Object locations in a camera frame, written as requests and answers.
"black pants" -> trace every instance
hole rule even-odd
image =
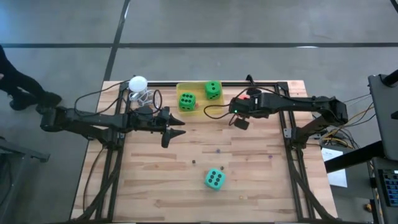
[[[41,100],[44,97],[45,91],[40,84],[33,78],[18,72],[17,69],[12,66],[11,62],[8,61],[6,53],[4,53],[1,45],[0,73],[4,75],[0,80],[0,90],[7,92],[14,99],[18,99],[18,97],[21,97],[22,95],[22,91],[19,88],[31,93],[38,100]]]

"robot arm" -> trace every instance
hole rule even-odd
[[[325,96],[309,98],[290,98],[273,93],[257,93],[250,98],[233,98],[229,104],[229,112],[238,115],[234,125],[247,129],[246,118],[268,118],[270,114],[280,111],[312,111],[321,114],[302,128],[293,128],[285,136],[290,136],[293,147],[305,148],[308,138],[329,126],[341,126],[348,122],[346,105]]]
[[[117,148],[114,133],[124,135],[131,131],[150,131],[162,134],[162,147],[167,148],[172,138],[184,134],[185,131],[168,128],[185,123],[170,114],[168,106],[159,110],[154,116],[149,106],[143,106],[124,114],[106,115],[73,108],[57,107],[48,110],[42,117],[40,127],[44,131],[70,131],[81,134],[87,139],[98,139],[108,148]]]

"white paper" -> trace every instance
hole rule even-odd
[[[332,149],[322,148],[323,161],[343,155],[343,152]],[[347,187],[346,170],[338,170],[328,174],[329,184],[339,187]]]

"black shoe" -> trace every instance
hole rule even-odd
[[[46,109],[56,107],[61,101],[61,96],[58,96],[55,93],[46,92],[43,99],[39,101],[39,105],[36,106],[36,111],[39,114],[43,114]]]
[[[31,95],[30,93],[21,92],[18,97],[12,99],[12,101],[10,102],[10,107],[13,110],[21,111],[26,109],[28,106],[32,106],[35,104],[37,104],[36,97]]]

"wooden tabletop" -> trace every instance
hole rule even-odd
[[[292,97],[307,96],[303,81],[287,82]],[[104,82],[103,88],[115,83]],[[225,103],[242,89],[223,87]],[[278,114],[270,115],[269,119],[251,118],[249,129],[244,131],[228,126],[230,116],[219,120],[180,116],[175,87],[159,90],[163,106],[169,106],[173,116],[186,123],[174,128],[187,133],[173,138],[167,149],[160,146],[159,133],[126,135],[114,222],[297,221]],[[97,110],[105,109],[117,94],[118,87],[103,92]],[[106,113],[114,114],[114,107]],[[297,126],[312,120],[308,112],[294,114]],[[89,143],[71,218],[82,213],[83,190],[100,150],[98,141]],[[86,206],[99,191],[105,157],[106,150],[91,177]],[[336,217],[320,148],[308,145],[304,161],[311,191]],[[209,169],[221,166],[226,180],[216,192],[204,185],[204,179]],[[300,198],[306,211],[301,191]]]

